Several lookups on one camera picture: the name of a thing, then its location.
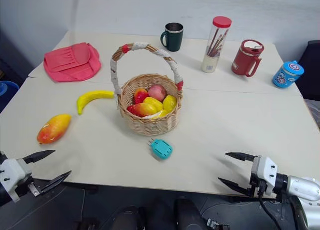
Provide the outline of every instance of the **plastic fruit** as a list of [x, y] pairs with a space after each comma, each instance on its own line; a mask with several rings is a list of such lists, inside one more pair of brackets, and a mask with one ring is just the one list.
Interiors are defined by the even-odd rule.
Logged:
[[144, 119], [156, 119], [156, 118], [164, 117], [166, 114], [168, 114], [168, 111], [160, 110], [159, 112], [157, 112], [153, 115], [145, 116]]
[[157, 99], [158, 101], [163, 101], [167, 95], [165, 88], [162, 85], [152, 85], [148, 90], [149, 96]]
[[168, 112], [171, 112], [176, 107], [176, 105], [177, 99], [172, 95], [167, 95], [163, 100], [163, 108]]
[[135, 90], [135, 93], [133, 96], [134, 96], [134, 103], [138, 104], [143, 102], [144, 99], [149, 96], [149, 94], [148, 94], [148, 91], [146, 91], [144, 88], [138, 88]]
[[154, 105], [156, 107], [156, 111], [160, 111], [164, 108], [164, 105], [160, 101], [150, 96], [145, 98], [143, 102]]
[[40, 144], [52, 143], [60, 139], [66, 132], [72, 116], [60, 114], [51, 118], [39, 131], [36, 139]]
[[98, 98], [113, 98], [114, 92], [113, 91], [88, 91], [84, 93], [82, 96], [79, 96], [78, 100], [76, 101], [76, 106], [78, 109], [78, 114], [82, 114], [83, 108], [92, 100]]
[[145, 102], [138, 103], [135, 105], [130, 105], [127, 107], [127, 110], [139, 117], [153, 115], [157, 112], [157, 109], [154, 105], [151, 105]]

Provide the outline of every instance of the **white table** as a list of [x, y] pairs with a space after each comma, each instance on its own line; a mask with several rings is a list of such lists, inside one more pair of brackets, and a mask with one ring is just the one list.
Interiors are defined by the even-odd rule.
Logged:
[[[234, 194], [217, 177], [247, 187], [251, 163], [225, 156], [230, 151], [269, 156], [281, 173], [320, 179], [320, 133], [301, 96], [186, 89], [180, 123], [160, 136], [173, 153], [157, 161], [150, 137], [128, 129], [115, 99], [92, 101], [77, 115], [79, 95], [112, 88], [28, 78], [0, 114], [0, 149], [17, 158], [55, 149], [32, 165], [33, 176], [51, 179], [72, 170], [67, 181], [90, 184]], [[38, 131], [60, 113], [73, 115], [65, 136], [39, 145]]]
[[[111, 83], [110, 59], [119, 46], [140, 41], [149, 42], [153, 46], [163, 48], [159, 36], [116, 35], [90, 32], [75, 32], [71, 35], [71, 33], [68, 32], [57, 44], [55, 49], [71, 45], [71, 38], [74, 38], [77, 43], [91, 43], [100, 53], [102, 68], [94, 77], [86, 80], [89, 82]], [[170, 54], [179, 64], [179, 72], [184, 79], [184, 88], [301, 95], [295, 84], [286, 89], [279, 89], [272, 83], [273, 75], [283, 63], [274, 44], [263, 43], [265, 50], [261, 54], [262, 61], [253, 77], [247, 78], [234, 74], [231, 71], [231, 64], [238, 52], [240, 44], [240, 42], [227, 41], [223, 48], [216, 71], [208, 74], [200, 70], [207, 41], [183, 39], [181, 49], [178, 52], [170, 52]], [[173, 78], [173, 73], [170, 71], [167, 63], [148, 51], [139, 50], [129, 52], [118, 62], [118, 76], [121, 84], [130, 78], [143, 73], [159, 73]], [[42, 64], [36, 67], [29, 76], [41, 79], [48, 78]]]

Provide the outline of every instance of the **blue cup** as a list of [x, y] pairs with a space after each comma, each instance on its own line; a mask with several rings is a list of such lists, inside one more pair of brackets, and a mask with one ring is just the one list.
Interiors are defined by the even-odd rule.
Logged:
[[18, 91], [19, 86], [12, 81], [0, 81], [0, 112]]
[[303, 73], [304, 68], [297, 61], [287, 61], [274, 75], [272, 82], [281, 88], [286, 88], [295, 82]]

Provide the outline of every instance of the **clear tube container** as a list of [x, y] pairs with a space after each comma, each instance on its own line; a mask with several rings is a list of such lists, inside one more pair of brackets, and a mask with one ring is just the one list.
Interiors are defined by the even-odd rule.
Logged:
[[223, 48], [231, 23], [232, 21], [227, 17], [214, 17], [204, 58], [201, 64], [201, 69], [204, 72], [212, 73], [215, 71], [220, 52]]

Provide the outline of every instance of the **black cable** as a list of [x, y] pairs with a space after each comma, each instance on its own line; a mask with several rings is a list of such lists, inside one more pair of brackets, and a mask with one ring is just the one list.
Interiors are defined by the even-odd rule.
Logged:
[[277, 221], [277, 219], [269, 212], [269, 210], [266, 208], [264, 201], [262, 200], [261, 196], [259, 196], [259, 202], [262, 206], [262, 208], [264, 209], [264, 211], [266, 212], [266, 214], [272, 219], [272, 221], [275, 223], [276, 227], [278, 228], [278, 230], [281, 230], [281, 227]]
[[82, 222], [82, 218], [84, 216], [84, 206], [85, 206], [85, 199], [86, 199], [86, 190], [82, 189], [83, 192], [83, 198], [82, 198], [82, 205], [81, 205], [81, 212], [80, 212], [80, 222]]

